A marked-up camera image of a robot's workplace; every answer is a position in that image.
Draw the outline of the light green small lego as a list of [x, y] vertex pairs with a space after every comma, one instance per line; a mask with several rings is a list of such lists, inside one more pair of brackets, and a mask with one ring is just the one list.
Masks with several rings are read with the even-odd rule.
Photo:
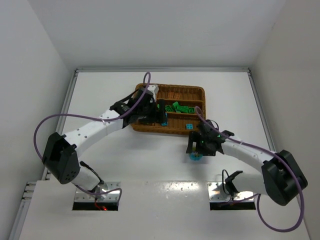
[[173, 108], [176, 109], [179, 106], [179, 103], [176, 101], [172, 104]]

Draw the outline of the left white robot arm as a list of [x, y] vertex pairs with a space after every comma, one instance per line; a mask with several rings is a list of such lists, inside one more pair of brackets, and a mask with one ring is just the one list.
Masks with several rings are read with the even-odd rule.
[[97, 193], [104, 182], [80, 156], [92, 145], [113, 132], [133, 123], [164, 123], [167, 120], [163, 104], [157, 108], [159, 87], [152, 84], [140, 87], [132, 95], [117, 101], [97, 120], [63, 135], [55, 132], [47, 140], [42, 163], [62, 184], [72, 183], [89, 192]]

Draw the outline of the cyan small square lego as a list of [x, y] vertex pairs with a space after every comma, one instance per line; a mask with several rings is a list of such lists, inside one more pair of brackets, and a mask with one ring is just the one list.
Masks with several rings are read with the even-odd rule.
[[191, 124], [191, 123], [186, 124], [186, 129], [193, 130], [194, 129], [193, 124]]

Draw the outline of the dark green square lego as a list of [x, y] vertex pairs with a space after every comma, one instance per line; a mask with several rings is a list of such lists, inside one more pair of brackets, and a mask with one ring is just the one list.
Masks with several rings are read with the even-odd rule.
[[165, 106], [165, 111], [169, 112], [169, 113], [172, 113], [172, 112], [174, 112], [174, 109], [170, 105], [166, 105]]

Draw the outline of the orange lego plate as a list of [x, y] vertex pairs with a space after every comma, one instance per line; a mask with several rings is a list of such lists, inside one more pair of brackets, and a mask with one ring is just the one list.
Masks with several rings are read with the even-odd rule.
[[168, 98], [168, 99], [173, 99], [173, 98], [174, 98], [174, 95], [175, 95], [174, 92], [169, 91], [169, 92], [167, 93], [167, 98]]
[[178, 92], [176, 92], [176, 93], [174, 94], [174, 96], [173, 96], [173, 99], [174, 99], [174, 100], [179, 100], [180, 98], [181, 98], [181, 94], [178, 93]]

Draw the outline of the dark green studded lego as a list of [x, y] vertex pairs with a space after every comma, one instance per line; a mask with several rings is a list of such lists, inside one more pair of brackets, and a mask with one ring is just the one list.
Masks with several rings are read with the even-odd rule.
[[188, 108], [188, 113], [189, 113], [189, 114], [195, 114], [195, 113], [196, 113], [195, 107], [190, 106], [190, 107]]

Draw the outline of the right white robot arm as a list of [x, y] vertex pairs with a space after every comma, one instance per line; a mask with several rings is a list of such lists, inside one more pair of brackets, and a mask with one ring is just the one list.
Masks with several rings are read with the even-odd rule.
[[210, 120], [200, 122], [197, 127], [197, 131], [188, 135], [186, 153], [202, 156], [221, 153], [259, 172], [259, 175], [251, 175], [242, 170], [235, 171], [222, 184], [225, 194], [233, 197], [239, 192], [251, 191], [267, 195], [278, 205], [285, 206], [308, 186], [306, 177], [289, 151], [266, 153], [241, 141], [231, 131], [213, 129]]

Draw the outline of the green long lego brick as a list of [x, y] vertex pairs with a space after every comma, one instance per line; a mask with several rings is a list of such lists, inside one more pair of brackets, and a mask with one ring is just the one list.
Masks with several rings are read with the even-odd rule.
[[184, 114], [188, 114], [189, 113], [189, 107], [188, 106], [178, 105], [175, 108], [175, 110], [176, 110], [177, 113], [184, 113]]

